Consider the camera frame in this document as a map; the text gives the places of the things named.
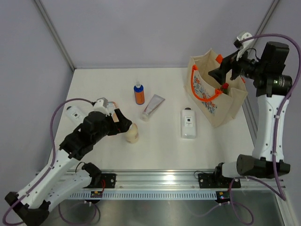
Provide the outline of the green bottle red cap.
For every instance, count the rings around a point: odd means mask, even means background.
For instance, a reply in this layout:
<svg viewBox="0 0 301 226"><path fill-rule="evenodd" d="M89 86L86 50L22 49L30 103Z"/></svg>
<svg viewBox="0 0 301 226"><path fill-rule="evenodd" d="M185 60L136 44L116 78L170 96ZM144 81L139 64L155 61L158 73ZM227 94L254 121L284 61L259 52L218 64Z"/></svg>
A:
<svg viewBox="0 0 301 226"><path fill-rule="evenodd" d="M219 88L219 90L224 93L224 94L228 94L228 88L229 88L229 84L228 83L224 83L223 85L221 85L221 87Z"/></svg>

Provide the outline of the cream pump bottle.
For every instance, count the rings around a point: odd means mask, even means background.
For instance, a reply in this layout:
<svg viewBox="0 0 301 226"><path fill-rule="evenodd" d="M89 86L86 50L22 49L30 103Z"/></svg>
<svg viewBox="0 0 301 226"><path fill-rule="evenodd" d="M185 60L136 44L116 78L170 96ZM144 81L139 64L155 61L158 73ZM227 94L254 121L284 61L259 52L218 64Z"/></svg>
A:
<svg viewBox="0 0 301 226"><path fill-rule="evenodd" d="M129 130L125 133L125 139L131 144L134 144L139 140L138 127L135 123L132 123Z"/></svg>

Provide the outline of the orange blue spray bottle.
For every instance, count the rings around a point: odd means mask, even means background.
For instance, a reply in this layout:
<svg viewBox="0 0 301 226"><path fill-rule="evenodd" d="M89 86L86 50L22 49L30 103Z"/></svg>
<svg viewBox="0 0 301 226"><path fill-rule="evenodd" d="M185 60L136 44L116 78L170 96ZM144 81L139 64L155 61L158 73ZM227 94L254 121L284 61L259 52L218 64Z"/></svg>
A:
<svg viewBox="0 0 301 226"><path fill-rule="evenodd" d="M138 81L134 85L134 96L135 96L135 102L138 105L143 105L144 104L144 102L145 102L144 86Z"/></svg>

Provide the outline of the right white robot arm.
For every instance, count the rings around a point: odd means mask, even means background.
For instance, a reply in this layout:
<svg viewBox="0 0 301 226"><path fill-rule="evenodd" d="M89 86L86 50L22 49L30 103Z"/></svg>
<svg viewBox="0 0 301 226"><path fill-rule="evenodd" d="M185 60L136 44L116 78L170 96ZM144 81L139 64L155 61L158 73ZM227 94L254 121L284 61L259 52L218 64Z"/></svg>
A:
<svg viewBox="0 0 301 226"><path fill-rule="evenodd" d="M226 74L231 71L231 80L244 76L253 80L259 107L259 125L254 149L251 155L241 154L231 163L220 163L213 175L213 182L219 187L229 183L230 178L253 176L272 179L290 172L291 166L284 162L282 139L284 116L289 101L285 96L293 80L283 75L289 53L288 45L269 41L260 59L249 59L247 50L250 42L235 43L237 51L225 57L220 66L208 74L225 83Z"/></svg>

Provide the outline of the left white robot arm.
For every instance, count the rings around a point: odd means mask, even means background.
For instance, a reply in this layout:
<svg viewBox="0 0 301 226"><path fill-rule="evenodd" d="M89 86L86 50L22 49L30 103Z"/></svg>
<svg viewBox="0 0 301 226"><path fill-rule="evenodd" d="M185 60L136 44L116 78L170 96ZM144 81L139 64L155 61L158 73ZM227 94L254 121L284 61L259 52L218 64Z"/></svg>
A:
<svg viewBox="0 0 301 226"><path fill-rule="evenodd" d="M111 115L92 111L83 122L60 144L54 161L19 192L9 192L5 201L28 226L39 226L50 212L72 193L81 188L100 188L105 185L101 170L92 163L82 166L72 178L58 183L59 179L105 136L127 132L132 122L119 109L115 109L118 121Z"/></svg>

